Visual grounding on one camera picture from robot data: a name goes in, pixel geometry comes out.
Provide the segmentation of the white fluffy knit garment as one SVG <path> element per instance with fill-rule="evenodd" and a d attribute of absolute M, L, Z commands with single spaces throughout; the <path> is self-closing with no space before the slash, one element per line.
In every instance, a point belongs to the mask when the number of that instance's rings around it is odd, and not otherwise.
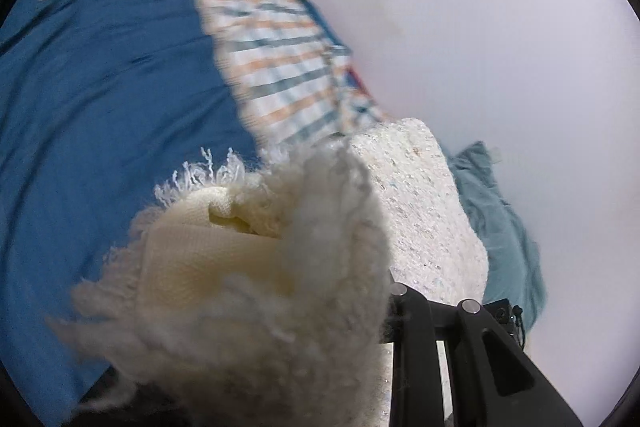
<path fill-rule="evenodd" d="M 407 118 L 189 164 L 52 329 L 111 367 L 74 426 L 378 426 L 390 285 L 483 297 L 488 256 L 445 154 Z"/>

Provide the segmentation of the teal cloth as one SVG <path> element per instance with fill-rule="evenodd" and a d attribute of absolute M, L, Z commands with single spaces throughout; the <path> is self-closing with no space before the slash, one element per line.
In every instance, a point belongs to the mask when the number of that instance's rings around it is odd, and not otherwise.
<path fill-rule="evenodd" d="M 457 154 L 447 152 L 445 157 L 466 217 L 487 251 L 484 301 L 506 299 L 521 307 L 524 329 L 529 332 L 547 303 L 538 245 L 502 196 L 482 141 Z"/>

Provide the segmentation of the plaid checkered blanket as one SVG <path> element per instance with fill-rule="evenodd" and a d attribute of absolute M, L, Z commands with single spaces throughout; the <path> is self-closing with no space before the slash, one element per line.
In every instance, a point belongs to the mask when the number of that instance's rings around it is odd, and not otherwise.
<path fill-rule="evenodd" d="M 260 147 L 311 144 L 386 121 L 352 52 L 309 0 L 194 0 L 240 121 Z"/>

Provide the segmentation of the blue striped bed sheet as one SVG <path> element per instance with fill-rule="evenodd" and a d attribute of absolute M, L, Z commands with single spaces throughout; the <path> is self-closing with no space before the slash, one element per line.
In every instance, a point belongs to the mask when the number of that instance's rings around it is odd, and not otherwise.
<path fill-rule="evenodd" d="M 204 150 L 256 145 L 194 0 L 17 0 L 1 28 L 1 361 L 44 425 L 105 371 L 48 320 Z"/>

